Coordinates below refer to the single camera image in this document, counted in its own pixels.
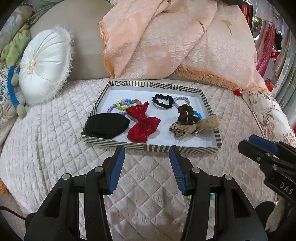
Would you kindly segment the right hand white glove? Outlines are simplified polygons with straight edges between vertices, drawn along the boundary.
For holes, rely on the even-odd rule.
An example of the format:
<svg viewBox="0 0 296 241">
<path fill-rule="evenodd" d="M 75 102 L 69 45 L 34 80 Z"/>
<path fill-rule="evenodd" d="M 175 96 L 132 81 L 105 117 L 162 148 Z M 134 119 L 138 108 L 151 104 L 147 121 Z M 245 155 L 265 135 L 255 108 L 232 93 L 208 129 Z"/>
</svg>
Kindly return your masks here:
<svg viewBox="0 0 296 241">
<path fill-rule="evenodd" d="M 276 206 L 270 216 L 267 219 L 265 230 L 274 232 L 283 218 L 285 212 L 285 200 L 280 197 L 279 201 L 276 203 Z"/>
</svg>

